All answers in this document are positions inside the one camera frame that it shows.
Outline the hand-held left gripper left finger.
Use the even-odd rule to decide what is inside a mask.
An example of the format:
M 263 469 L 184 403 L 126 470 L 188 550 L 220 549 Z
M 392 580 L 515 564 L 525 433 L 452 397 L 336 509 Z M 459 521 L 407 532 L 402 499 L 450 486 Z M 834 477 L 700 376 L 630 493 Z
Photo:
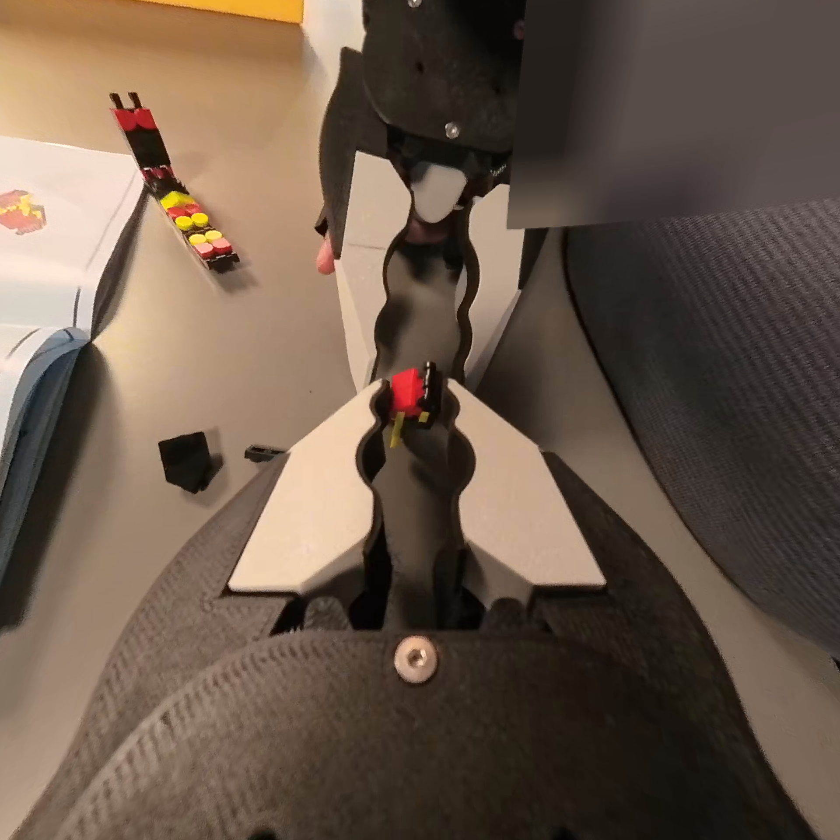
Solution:
M 360 595 L 378 511 L 367 445 L 382 452 L 375 380 L 287 452 L 228 579 L 235 594 Z

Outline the person's right hand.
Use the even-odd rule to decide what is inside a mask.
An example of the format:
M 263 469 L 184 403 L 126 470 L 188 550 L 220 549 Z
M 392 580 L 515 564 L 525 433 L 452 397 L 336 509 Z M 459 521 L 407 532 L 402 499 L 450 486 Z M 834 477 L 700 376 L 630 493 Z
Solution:
M 455 228 L 455 214 L 451 213 L 444 219 L 436 222 L 425 222 L 418 216 L 413 216 L 408 223 L 404 237 L 401 240 L 400 248 L 412 250 L 435 249 L 442 247 Z M 319 274 L 329 276 L 334 273 L 335 257 L 333 247 L 327 231 L 322 239 L 318 255 L 316 257 L 316 268 Z

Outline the yellow plastic bin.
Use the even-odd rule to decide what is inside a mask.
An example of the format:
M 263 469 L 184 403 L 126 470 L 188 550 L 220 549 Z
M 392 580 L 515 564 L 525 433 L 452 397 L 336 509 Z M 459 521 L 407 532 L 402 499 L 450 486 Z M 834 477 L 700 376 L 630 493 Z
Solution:
M 298 26 L 302 24 L 305 11 L 305 1 L 143 1 L 143 3 Z

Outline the red yellow lego model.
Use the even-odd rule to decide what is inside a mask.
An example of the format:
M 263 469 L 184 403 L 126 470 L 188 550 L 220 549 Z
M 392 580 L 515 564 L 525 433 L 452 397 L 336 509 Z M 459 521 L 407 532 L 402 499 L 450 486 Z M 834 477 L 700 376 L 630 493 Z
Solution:
M 388 417 L 391 423 L 389 448 L 396 448 L 405 428 L 431 429 L 442 404 L 441 374 L 435 362 L 394 374 Z

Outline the open instruction booklet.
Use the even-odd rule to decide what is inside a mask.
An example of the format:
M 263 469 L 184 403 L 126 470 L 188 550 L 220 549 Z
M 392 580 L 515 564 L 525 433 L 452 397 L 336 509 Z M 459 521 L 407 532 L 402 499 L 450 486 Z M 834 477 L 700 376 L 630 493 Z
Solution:
M 91 361 L 140 216 L 126 154 L 1 140 L 2 634 L 25 619 L 90 414 Z

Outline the person's grey sweater torso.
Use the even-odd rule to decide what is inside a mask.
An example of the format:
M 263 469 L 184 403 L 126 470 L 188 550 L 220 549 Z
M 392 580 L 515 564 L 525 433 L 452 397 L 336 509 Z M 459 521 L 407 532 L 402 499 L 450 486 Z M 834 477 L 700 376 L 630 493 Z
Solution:
M 838 198 L 571 227 L 563 262 L 692 536 L 753 604 L 838 661 Z

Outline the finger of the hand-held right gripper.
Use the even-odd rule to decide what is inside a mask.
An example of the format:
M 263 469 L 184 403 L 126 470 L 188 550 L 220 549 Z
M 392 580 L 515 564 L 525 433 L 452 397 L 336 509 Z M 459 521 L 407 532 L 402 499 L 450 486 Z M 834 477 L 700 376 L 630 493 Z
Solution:
M 387 159 L 358 151 L 335 279 L 355 391 L 373 380 L 375 327 L 387 303 L 386 264 L 407 225 L 412 194 Z
M 474 200 L 460 238 L 453 377 L 465 387 L 479 386 L 521 295 L 524 231 L 508 227 L 509 195 L 509 189 L 492 189 Z

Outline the angular black lego piece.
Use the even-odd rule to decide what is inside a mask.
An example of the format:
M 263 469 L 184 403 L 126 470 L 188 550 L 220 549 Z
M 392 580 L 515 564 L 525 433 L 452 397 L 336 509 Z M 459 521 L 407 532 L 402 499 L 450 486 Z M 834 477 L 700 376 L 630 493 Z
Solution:
M 163 439 L 157 448 L 165 481 L 190 495 L 205 491 L 224 465 L 203 430 Z

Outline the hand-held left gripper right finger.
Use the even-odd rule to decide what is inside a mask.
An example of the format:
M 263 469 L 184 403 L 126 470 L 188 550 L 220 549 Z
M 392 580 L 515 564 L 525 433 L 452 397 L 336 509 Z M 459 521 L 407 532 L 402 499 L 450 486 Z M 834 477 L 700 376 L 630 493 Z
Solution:
M 539 592 L 598 592 L 606 578 L 542 450 L 454 380 L 450 442 L 466 445 L 456 518 L 463 583 L 480 602 L 531 602 Z

